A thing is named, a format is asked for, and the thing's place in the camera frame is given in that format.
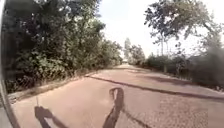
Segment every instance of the tree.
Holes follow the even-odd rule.
[[[189,34],[202,36],[197,32],[204,27],[209,34],[216,36],[221,32],[221,25],[213,22],[206,6],[197,0],[159,0],[146,10],[145,24],[152,28],[152,36],[158,40],[179,36],[184,32],[185,38]]]
[[[141,65],[145,60],[145,55],[140,45],[132,45],[130,48],[131,62],[136,65]]]
[[[1,54],[8,91],[118,64],[120,46],[103,37],[99,2],[9,0]]]
[[[131,42],[130,39],[127,38],[124,42],[124,56],[129,61],[129,54],[130,54]]]

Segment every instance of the overcast sky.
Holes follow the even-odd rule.
[[[117,41],[121,46],[124,45],[125,39],[129,38],[132,44],[140,44],[147,56],[151,53],[157,54],[160,47],[152,44],[153,39],[149,35],[149,28],[144,25],[144,12],[147,6],[155,1],[157,0],[102,0],[100,19],[106,23],[104,30],[106,38]],[[224,23],[222,0],[203,0],[203,2],[208,10],[214,13],[215,20]],[[184,41],[182,47],[190,53],[196,46],[196,42],[196,39],[188,39]],[[169,49],[173,51],[176,43],[172,41]]]

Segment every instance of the paved road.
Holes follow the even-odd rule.
[[[9,120],[6,116],[5,110],[0,106],[0,127],[1,128],[12,128]]]
[[[223,128],[224,95],[122,65],[13,104],[22,128]]]

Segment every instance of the foliage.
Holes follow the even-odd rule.
[[[130,48],[131,48],[131,42],[130,39],[127,38],[124,42],[124,56],[125,59],[127,59],[128,61],[130,61]]]
[[[8,91],[120,64],[121,47],[101,33],[99,2],[8,1],[2,30]]]
[[[130,62],[135,65],[142,65],[145,55],[140,45],[132,45],[130,48]]]
[[[213,21],[203,2],[198,0],[159,0],[150,4],[145,24],[152,28],[151,35],[157,36],[156,43],[172,37],[179,38],[184,33],[202,36],[198,28],[206,28],[212,35],[218,35],[222,26]]]
[[[151,36],[158,39],[154,43],[168,41],[181,35],[202,37],[197,56],[186,58],[177,44],[177,56],[149,57],[145,65],[178,77],[192,79],[207,87],[224,88],[224,49],[221,43],[222,24],[213,21],[206,6],[199,0],[159,0],[149,5],[146,10],[145,24],[152,29]],[[206,29],[207,34],[200,34],[198,29]]]

